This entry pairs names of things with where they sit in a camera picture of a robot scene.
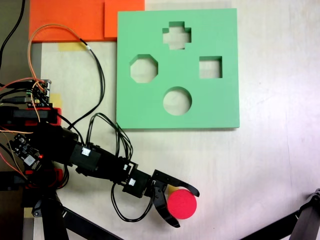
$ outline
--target green foam board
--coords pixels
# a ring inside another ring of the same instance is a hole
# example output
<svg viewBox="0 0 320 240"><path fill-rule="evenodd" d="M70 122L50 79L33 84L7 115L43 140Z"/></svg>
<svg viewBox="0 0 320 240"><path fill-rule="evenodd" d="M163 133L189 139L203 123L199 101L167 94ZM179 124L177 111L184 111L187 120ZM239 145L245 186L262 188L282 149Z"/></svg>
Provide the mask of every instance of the green foam board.
<svg viewBox="0 0 320 240"><path fill-rule="evenodd" d="M191 42L172 50L163 43L169 27L184 24ZM118 13L116 120L124 129L238 128L237 10L170 10ZM131 65L151 56L156 77L137 83ZM200 78L200 60L219 60L221 77ZM183 115L163 105L174 88L188 91L192 104Z"/></svg>

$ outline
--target orange wire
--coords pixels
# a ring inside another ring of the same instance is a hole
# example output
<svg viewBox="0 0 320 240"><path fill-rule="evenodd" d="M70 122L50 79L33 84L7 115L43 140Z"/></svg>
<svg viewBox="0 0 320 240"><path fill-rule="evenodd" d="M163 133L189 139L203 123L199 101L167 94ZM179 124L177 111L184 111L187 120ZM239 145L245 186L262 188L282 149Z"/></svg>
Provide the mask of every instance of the orange wire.
<svg viewBox="0 0 320 240"><path fill-rule="evenodd" d="M33 84L30 96L31 96L31 102L32 102L32 105L33 105L33 107L34 107L36 116L38 117L38 120L39 120L39 123L40 123L40 116L39 116L39 113L38 113L37 108L36 108L36 105L35 105L34 95L32 94L33 89L34 89L34 87L35 87L36 84L37 84L37 82L35 82L35 83Z"/></svg>
<svg viewBox="0 0 320 240"><path fill-rule="evenodd" d="M22 79L18 79L18 80L15 80L15 81L12 81L6 85L4 85L2 88L0 88L0 91L2 91L3 89L5 89L6 87L8 87L9 85L11 84L14 84L14 83L17 83L17 82L22 82L22 81L25 81L25 80L35 80L35 82L42 82L44 83L45 81L41 80L41 79L38 79L36 77L26 77L26 78L22 78Z"/></svg>
<svg viewBox="0 0 320 240"><path fill-rule="evenodd" d="M1 154L1 152L0 152L0 157L3 159L3 161L4 161L10 168L12 168L13 170L15 170L16 172L18 172L20 175L22 175L22 176L24 177L24 175L23 175L22 172L18 171L14 166L12 166L10 163L7 162L7 160L4 158L4 156Z"/></svg>
<svg viewBox="0 0 320 240"><path fill-rule="evenodd" d="M17 134L33 134L33 132L27 132L27 131L11 131L11 130L0 130L2 133L17 133Z"/></svg>
<svg viewBox="0 0 320 240"><path fill-rule="evenodd" d="M37 33L42 30L42 29L46 29L46 28L52 28L52 27L58 27L58 28L62 28L62 29L66 29L68 30L69 32L71 32L73 35L75 35L79 40L81 39L80 36L78 34L75 33L75 31L73 31L71 28L65 26L65 25L62 25L62 24L57 24L57 23L50 23L50 24L45 24L45 25L42 25L40 26L39 28L37 28L33 34L31 35L30 37L30 40L29 40L29 43L28 43L28 64L29 64L29 68L30 68L30 71L31 71L31 74L34 78L36 78L36 73L34 71L34 68L32 66L32 62L31 62L31 48L32 48L32 41L33 39L35 38L35 36L37 35Z"/></svg>
<svg viewBox="0 0 320 240"><path fill-rule="evenodd" d="M3 126L0 126L0 128L2 128L2 129L4 129L4 130L7 130L7 131L10 131L9 129L7 129L7 128L3 127Z"/></svg>

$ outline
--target octagonal hole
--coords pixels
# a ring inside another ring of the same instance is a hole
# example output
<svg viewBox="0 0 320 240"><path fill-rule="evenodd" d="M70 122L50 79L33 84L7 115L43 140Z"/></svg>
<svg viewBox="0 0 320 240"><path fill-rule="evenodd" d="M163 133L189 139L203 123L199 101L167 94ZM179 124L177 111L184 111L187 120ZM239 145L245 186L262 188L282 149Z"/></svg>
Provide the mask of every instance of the octagonal hole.
<svg viewBox="0 0 320 240"><path fill-rule="evenodd" d="M163 99L164 109L171 115L180 116L189 111L192 105L190 93L183 87L170 88Z"/></svg>
<svg viewBox="0 0 320 240"><path fill-rule="evenodd" d="M150 83L158 75L158 62L150 54L139 54L130 62L130 76L138 84Z"/></svg>

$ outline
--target black cable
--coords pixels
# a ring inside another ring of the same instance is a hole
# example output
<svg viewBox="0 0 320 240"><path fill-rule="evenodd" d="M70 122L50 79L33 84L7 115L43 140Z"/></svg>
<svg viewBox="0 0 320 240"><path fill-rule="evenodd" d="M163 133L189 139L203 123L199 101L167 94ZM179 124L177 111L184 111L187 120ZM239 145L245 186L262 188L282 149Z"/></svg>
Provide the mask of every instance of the black cable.
<svg viewBox="0 0 320 240"><path fill-rule="evenodd" d="M88 144L90 142L92 128L93 128L94 120L96 117L99 117L102 120L104 120L106 123L108 123L115 130L115 138L116 138L115 156L116 157L119 156L120 142L122 142L122 145L124 148L124 153L125 153L125 158L130 161L132 158L133 152L134 152L134 148L133 148L128 136L126 135L126 133L122 130L122 128L118 124L114 124L103 113L98 112L91 117L88 131L87 131L87 135L86 135L85 145L88 146Z"/></svg>
<svg viewBox="0 0 320 240"><path fill-rule="evenodd" d="M152 206L153 206L153 202L154 202L154 198L155 198L155 194L153 193L153 196L150 198L150 201L149 201L149 204L148 206L146 207L144 213L138 217L138 218L134 218L134 219L130 219L130 218L127 218L125 217L124 215L122 215L122 213L120 212L117 204L116 204L116 199L115 199L115 186L116 186L116 183L114 183L112 185L112 188L111 188L111 202L112 202L112 205L115 209L115 212L116 214L125 222L128 222L128 223L136 223L136 222L139 222L141 221L142 219L145 218L145 216L149 213L149 211L151 210Z"/></svg>
<svg viewBox="0 0 320 240"><path fill-rule="evenodd" d="M26 0L22 0L22 5L21 5L21 11L20 11L20 16L18 18L18 21L16 22L15 26L13 27L13 29L11 30L11 32L9 33L9 35L6 37L6 39L4 40L1 48L0 48L0 70L1 70L1 65L2 65L2 55L5 49L5 46L7 44L7 42L9 41L9 39L11 38L11 36L14 34L14 32L16 31L16 29L18 28L21 19L24 15L24 11L25 11L25 4L26 4Z"/></svg>
<svg viewBox="0 0 320 240"><path fill-rule="evenodd" d="M0 94L0 100L10 94L21 93L21 92L26 93L27 91L28 91L28 89L13 89L13 90L10 90L10 91L7 91L5 93Z"/></svg>
<svg viewBox="0 0 320 240"><path fill-rule="evenodd" d="M87 131L87 135L86 135L86 141L85 141L85 145L87 146L90 142L91 139L91 133L92 133L92 128L93 128L93 124L95 121L95 118L99 117L102 120L104 120L106 123L108 123L114 130L115 130L115 138L116 138L116 148L115 148L115 156L118 157L119 156L119 152L120 152L120 143L122 143L123 148L124 148L124 153L125 153L125 158L127 160L131 160L131 157L133 155L133 151L134 148L130 142L130 139L128 138L128 136L126 135L126 133L122 130L122 128L116 123L114 124L106 115L104 115L103 113L96 113L94 114L89 122L89 127L88 127L88 131ZM112 188L111 188L111 202L112 205L114 207L114 210L116 212L116 214L125 222L128 223L136 223L141 221L151 210L152 206L153 206L153 202L154 202L154 193L153 196L150 198L149 204L146 208L146 210L144 211L144 213L138 217L138 218L134 218L134 219L130 219L125 217L119 210L117 203L116 203L116 198L115 198L115 186L116 186L116 182L113 183Z"/></svg>
<svg viewBox="0 0 320 240"><path fill-rule="evenodd" d="M86 46L88 46L88 44L80 38L80 41L85 44ZM84 114L83 116L81 116L80 118L78 118L76 121L74 121L67 129L70 130L71 128L74 127L74 125L76 123L78 123L79 121L81 121L82 119L84 119L85 117L89 116L91 113L94 112L94 110L96 110L99 105L101 104L102 100L104 99L104 96L105 96L105 91L106 91L106 80L105 80L105 74L104 74L104 71L101 67L101 64L97 58L97 56L95 55L95 53L89 49L89 51L91 52L95 62L96 62L96 65L97 65L97 68L98 68L98 73L99 73L99 78L100 78L100 98L99 98L99 101L97 103L97 105L95 105L90 111L88 111L86 114Z"/></svg>
<svg viewBox="0 0 320 240"><path fill-rule="evenodd" d="M59 118L61 118L61 119L62 119L63 121L65 121L67 124L71 125L71 122L70 122L68 119L66 119L64 116L62 116L61 114L57 113L57 111L56 111L49 103L47 103L47 101L46 101L45 99L43 99L43 97L39 94L39 92L38 92L35 88L33 89L33 95L36 96L37 99L40 100L40 102L42 102L43 104L46 104L47 107L49 107L52 111L54 111L55 114L56 114ZM73 129L76 131L76 133L79 135L81 144L84 146L84 145L85 145L85 142L84 142L84 139L83 139L81 133L80 133L80 132L78 131L78 129L76 129L74 126L73 126L72 128L73 128Z"/></svg>
<svg viewBox="0 0 320 240"><path fill-rule="evenodd" d="M14 165L15 165L16 168L18 169L19 167L17 166L16 161L14 161L14 156L12 155L12 152L11 152L8 148L6 148L4 145L2 145L1 143L0 143L0 147L1 147L3 150L5 150L7 154L9 154L10 158L11 158L12 161L14 162Z"/></svg>

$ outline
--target orange foam block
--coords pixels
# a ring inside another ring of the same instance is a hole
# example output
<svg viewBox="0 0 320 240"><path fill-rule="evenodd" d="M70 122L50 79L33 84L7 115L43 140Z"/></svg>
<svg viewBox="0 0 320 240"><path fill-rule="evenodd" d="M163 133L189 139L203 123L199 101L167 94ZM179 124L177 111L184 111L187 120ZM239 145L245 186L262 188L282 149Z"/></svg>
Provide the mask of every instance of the orange foam block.
<svg viewBox="0 0 320 240"><path fill-rule="evenodd" d="M116 41L118 35L118 12L144 11L145 0L105 0L104 38Z"/></svg>
<svg viewBox="0 0 320 240"><path fill-rule="evenodd" d="M29 38L42 25L62 24L85 41L116 41L118 11L144 9L144 0L30 0ZM76 40L67 30L52 27L40 31L33 42Z"/></svg>

